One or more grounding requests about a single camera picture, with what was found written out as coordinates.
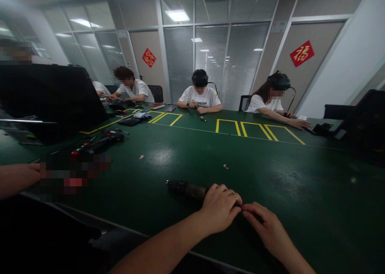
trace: white wall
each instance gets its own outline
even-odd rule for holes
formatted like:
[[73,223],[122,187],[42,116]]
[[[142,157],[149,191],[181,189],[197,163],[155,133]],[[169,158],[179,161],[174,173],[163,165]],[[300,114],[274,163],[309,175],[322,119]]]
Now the white wall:
[[56,64],[67,66],[69,64],[68,59],[44,14],[40,10],[30,10],[25,13],[25,17],[31,24],[39,40],[43,43],[47,52],[50,54],[52,60]]
[[296,114],[322,118],[325,104],[346,105],[385,53],[385,0],[362,0]]

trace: long brown hair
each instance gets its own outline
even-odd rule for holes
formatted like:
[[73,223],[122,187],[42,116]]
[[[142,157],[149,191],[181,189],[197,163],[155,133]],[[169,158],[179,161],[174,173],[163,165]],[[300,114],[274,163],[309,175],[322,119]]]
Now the long brown hair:
[[269,99],[269,94],[270,94],[270,88],[273,87],[273,80],[274,79],[277,79],[277,78],[280,78],[282,76],[282,74],[277,71],[275,72],[274,74],[272,74],[271,76],[269,76],[269,78],[271,79],[267,79],[266,82],[258,89],[256,90],[249,98],[249,103],[251,101],[251,98],[254,96],[254,95],[259,95],[261,96],[263,102],[266,104],[266,102],[268,101]]

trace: vr headset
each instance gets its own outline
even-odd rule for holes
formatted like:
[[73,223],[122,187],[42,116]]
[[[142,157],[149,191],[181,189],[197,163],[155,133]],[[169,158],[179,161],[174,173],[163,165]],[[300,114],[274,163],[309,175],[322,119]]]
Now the vr headset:
[[197,87],[204,87],[204,86],[207,86],[209,83],[208,76],[193,76],[191,79],[192,79],[193,85]]
[[291,87],[288,76],[280,71],[276,71],[273,75],[267,77],[267,80],[272,83],[273,89],[276,91],[286,91]]

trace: door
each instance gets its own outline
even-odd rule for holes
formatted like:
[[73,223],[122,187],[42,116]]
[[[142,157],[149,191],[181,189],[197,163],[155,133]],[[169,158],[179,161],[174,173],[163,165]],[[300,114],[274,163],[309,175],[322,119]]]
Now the door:
[[[163,100],[166,101],[167,95],[158,31],[130,32],[130,38],[139,74],[143,76],[143,81],[147,85],[161,86],[163,88]],[[156,58],[151,67],[142,58],[147,49]]]
[[[292,24],[290,26],[285,44],[282,48],[274,72],[280,70],[288,75],[291,86],[297,91],[290,112],[297,108],[302,96],[340,32],[344,22],[322,22],[308,24]],[[300,66],[295,67],[290,54],[305,42],[310,41],[314,56]],[[285,111],[293,99],[294,91],[289,89],[282,97],[282,107]]]

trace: power drill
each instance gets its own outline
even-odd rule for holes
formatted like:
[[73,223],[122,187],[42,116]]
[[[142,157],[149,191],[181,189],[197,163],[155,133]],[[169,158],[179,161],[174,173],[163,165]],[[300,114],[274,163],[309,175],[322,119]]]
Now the power drill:
[[104,146],[111,146],[115,142],[123,142],[124,135],[122,133],[116,131],[106,131],[103,134],[104,138],[100,139],[96,143],[92,143],[92,140],[83,143],[76,150],[72,151],[72,155],[80,155],[80,154],[95,154]]

